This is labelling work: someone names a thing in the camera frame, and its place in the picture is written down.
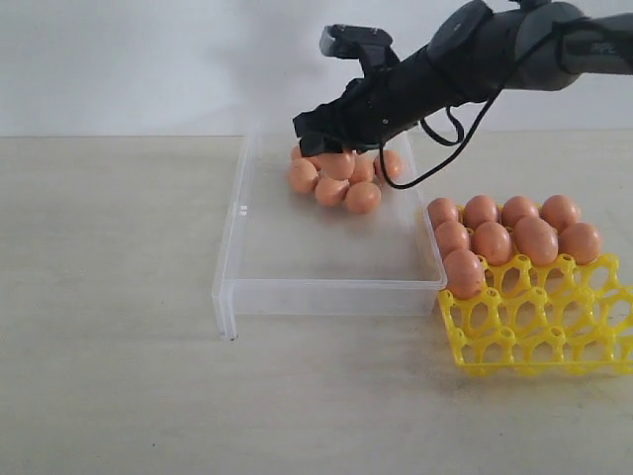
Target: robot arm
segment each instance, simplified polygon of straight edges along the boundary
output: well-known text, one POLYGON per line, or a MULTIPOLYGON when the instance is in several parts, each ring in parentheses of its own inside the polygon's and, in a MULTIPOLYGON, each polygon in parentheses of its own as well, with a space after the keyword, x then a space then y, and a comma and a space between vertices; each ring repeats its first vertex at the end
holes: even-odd
POLYGON ((402 61, 382 30, 326 27, 321 52, 358 59, 364 77, 294 119, 304 156, 382 150, 441 109, 467 103, 488 109, 504 89, 557 91, 584 73, 633 74, 633 14, 593 20, 565 2, 513 1, 518 9, 495 13, 471 0, 402 61))

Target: white backdrop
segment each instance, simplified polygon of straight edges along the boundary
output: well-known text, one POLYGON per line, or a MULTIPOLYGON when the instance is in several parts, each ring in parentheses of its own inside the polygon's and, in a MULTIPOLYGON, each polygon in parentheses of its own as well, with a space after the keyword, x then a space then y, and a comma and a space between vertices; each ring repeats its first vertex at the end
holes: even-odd
MULTIPOLYGON (((290 120, 359 73, 320 56, 324 25, 384 28, 404 57, 465 1, 0 0, 0 136, 232 135, 248 110, 279 116, 278 102, 290 120)), ((573 3, 593 17, 633 11, 573 3)), ((564 92, 506 92, 483 128, 630 128, 631 90, 633 78, 585 76, 564 92)))

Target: yellow egg tray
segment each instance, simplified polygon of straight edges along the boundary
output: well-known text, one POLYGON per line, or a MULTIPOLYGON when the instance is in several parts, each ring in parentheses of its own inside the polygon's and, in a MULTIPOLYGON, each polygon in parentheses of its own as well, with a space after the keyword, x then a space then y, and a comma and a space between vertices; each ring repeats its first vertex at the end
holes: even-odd
POLYGON ((455 362, 468 374, 633 373, 633 287, 620 284, 617 256, 584 266, 566 254, 547 267, 522 254, 500 267, 480 260, 488 286, 478 297, 439 294, 455 362))

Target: egg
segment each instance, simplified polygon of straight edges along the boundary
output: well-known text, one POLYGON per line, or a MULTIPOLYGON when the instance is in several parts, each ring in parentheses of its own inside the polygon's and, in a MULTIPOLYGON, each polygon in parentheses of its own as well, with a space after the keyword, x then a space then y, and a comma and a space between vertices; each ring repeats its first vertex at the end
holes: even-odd
POLYGON ((312 193, 318 183, 318 171, 309 160, 297 158, 290 163, 288 182, 297 193, 312 193))
POLYGON ((374 171, 374 163, 367 157, 356 156, 354 171, 352 176, 349 177, 351 184, 360 183, 363 181, 371 182, 374 180, 376 172, 374 171))
MULTIPOLYGON (((405 163, 403 159, 400 157, 400 154, 395 150, 383 150, 383 155, 385 157, 385 168, 387 168, 387 174, 392 180, 396 180, 403 175, 405 171, 405 163)), ((374 158, 374 167, 376 170, 376 176, 380 181, 385 181, 385 176, 383 175, 383 167, 380 164, 380 154, 374 158)))
POLYGON ((446 221, 435 230, 435 240, 442 259, 456 249, 470 249, 468 230, 457 221, 446 221))
POLYGON ((486 287, 484 266, 469 249, 457 249, 444 259, 446 288, 459 300, 477 297, 486 287))
POLYGON ((472 250, 484 257, 490 265, 504 265, 512 259, 512 238, 499 223, 480 225, 471 238, 472 250))
POLYGON ((459 222, 459 209, 450 198, 435 198, 426 207, 433 229, 446 221, 459 222))
POLYGON ((293 148, 290 150, 290 157, 293 160, 296 160, 297 158, 305 158, 306 160, 309 160, 312 165, 315 166, 316 170, 320 170, 320 165, 318 164, 318 157, 317 156, 303 156, 303 154, 301 153, 301 149, 298 145, 293 146, 293 148))
POLYGON ((556 231, 541 218, 521 218, 514 227, 514 240, 518 251, 537 267, 549 265, 558 257, 556 231))
POLYGON ((352 151, 344 153, 324 153, 318 156, 321 170, 334 180, 348 180, 356 167, 356 155, 352 151))
POLYGON ((525 196, 513 196, 505 202, 501 210, 501 223, 514 228, 518 220, 526 216, 538 217, 538 207, 525 196))
POLYGON ((602 252, 602 236, 589 223, 567 226, 558 237, 559 252, 574 258, 578 265, 594 262, 602 252))
POLYGON ((579 223, 581 217, 581 207, 565 195, 551 196, 541 207, 541 218, 552 225, 559 234, 567 226, 579 223))
POLYGON ((323 175, 316 184, 316 201, 326 207, 336 207, 343 203, 348 190, 348 181, 334 180, 327 175, 323 175))
POLYGON ((477 195, 464 207, 464 225, 476 230, 481 224, 498 222, 497 202, 488 195, 477 195))
POLYGON ((351 213, 366 215, 378 208, 381 199, 382 192, 377 184, 362 181, 350 186, 345 196, 345 207, 351 213))

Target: clear plastic container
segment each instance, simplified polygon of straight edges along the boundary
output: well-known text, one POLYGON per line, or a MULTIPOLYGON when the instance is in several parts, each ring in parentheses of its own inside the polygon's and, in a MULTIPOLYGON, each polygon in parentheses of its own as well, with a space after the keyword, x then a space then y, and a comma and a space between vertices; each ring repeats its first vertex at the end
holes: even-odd
MULTIPOLYGON (((237 164, 213 300, 221 337, 236 315, 426 316, 446 274, 421 188, 383 186, 370 215, 319 206, 286 181, 288 127, 254 128, 237 164)), ((389 143, 417 176, 406 134, 389 143)))

